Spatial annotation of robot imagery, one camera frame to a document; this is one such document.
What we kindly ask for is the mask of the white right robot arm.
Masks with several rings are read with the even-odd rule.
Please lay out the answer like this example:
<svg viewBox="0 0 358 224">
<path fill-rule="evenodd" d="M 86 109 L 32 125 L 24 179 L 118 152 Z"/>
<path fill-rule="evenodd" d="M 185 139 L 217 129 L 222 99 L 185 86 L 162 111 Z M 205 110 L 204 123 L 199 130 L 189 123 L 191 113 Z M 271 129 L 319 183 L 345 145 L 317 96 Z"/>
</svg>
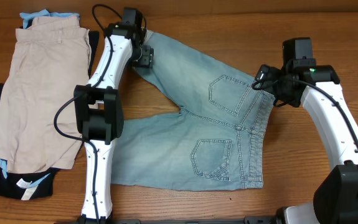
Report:
<svg viewBox="0 0 358 224">
<path fill-rule="evenodd" d="M 329 158 L 330 173 L 312 202 L 279 209 L 271 223 L 358 223 L 358 125 L 347 107 L 340 79 L 318 65 L 309 37 L 283 42 L 283 66 L 263 64 L 252 85 L 273 105 L 303 107 L 311 116 Z"/>
</svg>

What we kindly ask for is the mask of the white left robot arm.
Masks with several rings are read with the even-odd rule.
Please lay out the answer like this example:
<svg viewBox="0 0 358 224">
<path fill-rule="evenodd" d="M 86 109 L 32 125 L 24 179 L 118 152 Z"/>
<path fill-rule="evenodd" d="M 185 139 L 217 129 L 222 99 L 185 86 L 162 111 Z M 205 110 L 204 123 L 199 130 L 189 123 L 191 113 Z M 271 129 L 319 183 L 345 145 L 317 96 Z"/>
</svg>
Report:
<svg viewBox="0 0 358 224">
<path fill-rule="evenodd" d="M 77 223 L 111 222 L 112 156 L 124 125 L 119 83 L 127 67 L 153 66 L 154 50 L 145 44 L 146 19 L 139 10 L 126 7 L 121 21 L 102 31 L 105 46 L 97 69 L 73 93 L 87 156 L 85 200 Z"/>
</svg>

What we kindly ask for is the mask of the light blue denim shorts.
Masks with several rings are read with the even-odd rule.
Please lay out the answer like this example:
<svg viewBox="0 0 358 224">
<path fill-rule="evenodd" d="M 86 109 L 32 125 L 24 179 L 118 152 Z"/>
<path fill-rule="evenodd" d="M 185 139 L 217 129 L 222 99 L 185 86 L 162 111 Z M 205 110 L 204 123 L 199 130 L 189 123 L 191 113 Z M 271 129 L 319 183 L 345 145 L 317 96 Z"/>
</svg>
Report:
<svg viewBox="0 0 358 224">
<path fill-rule="evenodd" d="M 111 182 L 172 190 L 263 187 L 263 138 L 273 96 L 253 78 L 157 32 L 152 68 L 137 73 L 177 113 L 125 121 L 113 152 Z"/>
</svg>

